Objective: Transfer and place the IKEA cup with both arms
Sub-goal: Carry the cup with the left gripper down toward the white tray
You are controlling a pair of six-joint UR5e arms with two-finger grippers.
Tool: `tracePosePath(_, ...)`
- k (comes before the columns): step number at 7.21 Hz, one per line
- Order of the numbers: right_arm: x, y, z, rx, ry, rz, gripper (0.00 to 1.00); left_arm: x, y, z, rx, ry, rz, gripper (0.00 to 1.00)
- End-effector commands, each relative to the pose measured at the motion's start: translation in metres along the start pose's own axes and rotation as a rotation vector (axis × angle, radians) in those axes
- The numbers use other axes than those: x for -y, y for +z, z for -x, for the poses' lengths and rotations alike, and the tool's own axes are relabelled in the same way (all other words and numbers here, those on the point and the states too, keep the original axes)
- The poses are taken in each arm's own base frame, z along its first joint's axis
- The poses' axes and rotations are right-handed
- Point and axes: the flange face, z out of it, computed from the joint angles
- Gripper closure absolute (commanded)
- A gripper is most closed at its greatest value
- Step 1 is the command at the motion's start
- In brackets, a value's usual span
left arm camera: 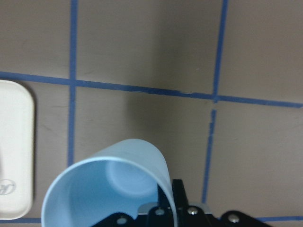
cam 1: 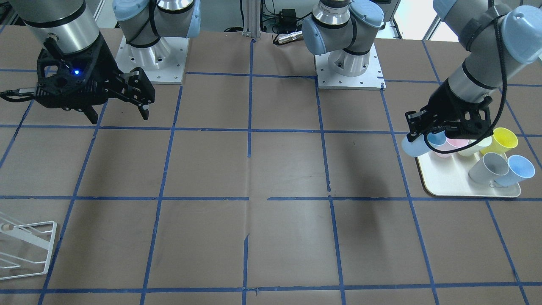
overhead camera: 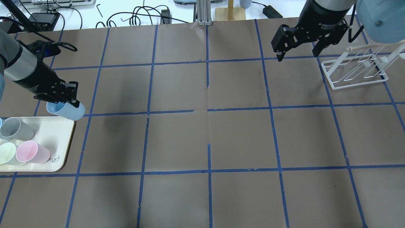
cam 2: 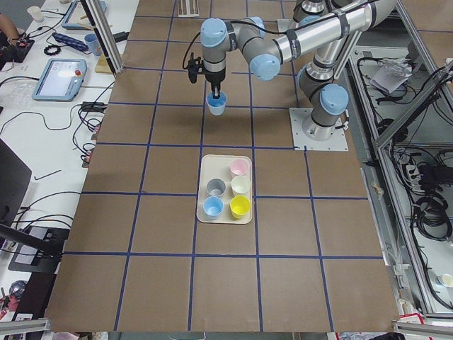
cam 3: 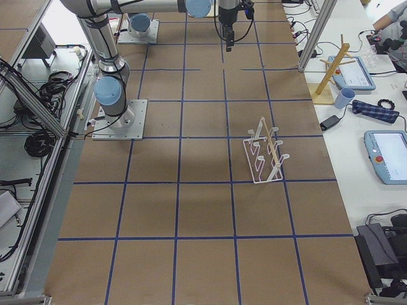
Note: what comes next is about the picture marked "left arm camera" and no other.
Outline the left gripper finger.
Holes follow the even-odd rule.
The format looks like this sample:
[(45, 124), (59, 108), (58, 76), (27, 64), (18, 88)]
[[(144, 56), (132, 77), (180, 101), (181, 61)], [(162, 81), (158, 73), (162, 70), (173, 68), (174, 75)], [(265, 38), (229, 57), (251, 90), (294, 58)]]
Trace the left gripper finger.
[(174, 227), (175, 208), (173, 189), (158, 186), (157, 202), (139, 207), (135, 218), (125, 212), (116, 212), (93, 224), (94, 227)]
[(204, 203), (189, 203), (183, 181), (174, 179), (172, 191), (179, 227), (268, 227), (256, 218), (230, 210), (216, 218)]

